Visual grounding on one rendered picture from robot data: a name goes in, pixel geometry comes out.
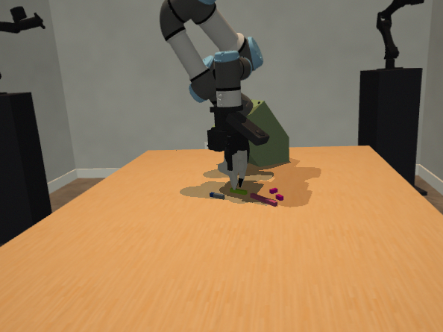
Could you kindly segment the lime green rod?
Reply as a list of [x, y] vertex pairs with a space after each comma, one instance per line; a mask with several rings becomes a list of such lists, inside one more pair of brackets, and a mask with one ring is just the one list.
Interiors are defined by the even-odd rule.
[[230, 192], [241, 194], [241, 195], [247, 195], [248, 194], [247, 190], [241, 190], [241, 189], [233, 190], [233, 188], [230, 188]]

